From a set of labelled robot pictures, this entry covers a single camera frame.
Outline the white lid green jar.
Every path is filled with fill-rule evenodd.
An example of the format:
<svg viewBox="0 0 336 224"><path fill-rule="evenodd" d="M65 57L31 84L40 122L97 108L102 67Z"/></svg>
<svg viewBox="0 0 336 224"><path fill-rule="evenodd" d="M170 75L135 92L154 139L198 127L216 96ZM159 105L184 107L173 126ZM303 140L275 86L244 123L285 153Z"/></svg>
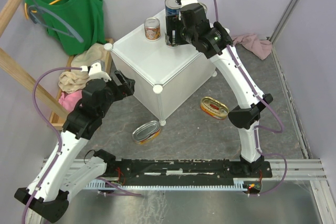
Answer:
<svg viewBox="0 0 336 224"><path fill-rule="evenodd" d="M176 35L175 31L165 33L165 43L169 47L177 47L180 45L179 37Z"/></svg>

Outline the tall blue label can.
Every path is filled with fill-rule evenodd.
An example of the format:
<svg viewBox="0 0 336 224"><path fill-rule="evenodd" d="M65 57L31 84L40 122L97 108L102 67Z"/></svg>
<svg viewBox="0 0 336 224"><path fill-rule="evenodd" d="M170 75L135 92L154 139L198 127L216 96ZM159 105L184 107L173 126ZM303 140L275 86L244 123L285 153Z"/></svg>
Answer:
<svg viewBox="0 0 336 224"><path fill-rule="evenodd" d="M181 0L165 0L165 15L178 16L181 9Z"/></svg>

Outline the small pink label can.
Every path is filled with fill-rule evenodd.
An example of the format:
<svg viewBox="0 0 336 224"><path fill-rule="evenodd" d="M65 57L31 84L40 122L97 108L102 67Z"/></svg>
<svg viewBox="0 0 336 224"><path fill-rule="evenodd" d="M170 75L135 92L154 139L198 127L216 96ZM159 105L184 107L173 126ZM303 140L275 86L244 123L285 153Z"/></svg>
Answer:
<svg viewBox="0 0 336 224"><path fill-rule="evenodd" d="M147 18L144 22L144 32L148 40L158 40L161 37L160 20L155 17Z"/></svg>

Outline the blue white label can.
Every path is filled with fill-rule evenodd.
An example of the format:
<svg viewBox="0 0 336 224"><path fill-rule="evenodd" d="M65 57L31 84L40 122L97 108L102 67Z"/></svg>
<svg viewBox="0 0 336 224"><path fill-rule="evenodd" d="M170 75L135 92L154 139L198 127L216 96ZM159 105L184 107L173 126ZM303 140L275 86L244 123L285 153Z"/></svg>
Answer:
<svg viewBox="0 0 336 224"><path fill-rule="evenodd" d="M200 4L203 6L205 14L207 14L207 6L204 3L200 3Z"/></svg>

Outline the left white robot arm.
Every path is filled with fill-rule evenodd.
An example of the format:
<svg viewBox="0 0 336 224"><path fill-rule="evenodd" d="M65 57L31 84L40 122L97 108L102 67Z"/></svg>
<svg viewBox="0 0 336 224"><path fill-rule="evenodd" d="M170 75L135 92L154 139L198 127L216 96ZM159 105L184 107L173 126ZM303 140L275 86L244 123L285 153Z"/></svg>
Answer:
<svg viewBox="0 0 336 224"><path fill-rule="evenodd" d="M93 179L112 176L116 171L116 157L98 150L78 171L66 178L66 173L79 152L101 126L102 120L114 102L134 94L135 81L121 71L115 71L121 82L115 81L104 71L94 74L81 91L81 99L68 114L62 131L56 132L58 142L37 177L26 188L17 189L14 197L50 223L57 222L66 212L74 196Z"/></svg>

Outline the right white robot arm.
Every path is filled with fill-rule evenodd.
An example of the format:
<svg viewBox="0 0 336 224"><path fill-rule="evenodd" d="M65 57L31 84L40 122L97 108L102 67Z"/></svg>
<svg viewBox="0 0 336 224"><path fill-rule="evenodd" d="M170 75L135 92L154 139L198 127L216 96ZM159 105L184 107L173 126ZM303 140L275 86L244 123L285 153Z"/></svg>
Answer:
<svg viewBox="0 0 336 224"><path fill-rule="evenodd" d="M194 46L215 65L232 89L238 105L228 117L238 128L242 148L236 169L246 177L254 177L265 160L257 149L260 113L273 101L272 95L263 93L246 73L228 31L219 22L209 22L202 4L166 6L165 20L167 44Z"/></svg>

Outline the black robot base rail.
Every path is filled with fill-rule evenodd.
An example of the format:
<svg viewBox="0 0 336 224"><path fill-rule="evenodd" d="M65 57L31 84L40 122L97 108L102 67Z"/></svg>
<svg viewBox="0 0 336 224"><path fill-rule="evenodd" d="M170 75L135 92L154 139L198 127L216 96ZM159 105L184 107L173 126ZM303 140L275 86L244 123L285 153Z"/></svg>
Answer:
<svg viewBox="0 0 336 224"><path fill-rule="evenodd" d="M232 186L234 179L272 178L268 161L253 171L241 161L122 159L109 164L105 178L120 178L125 186Z"/></svg>

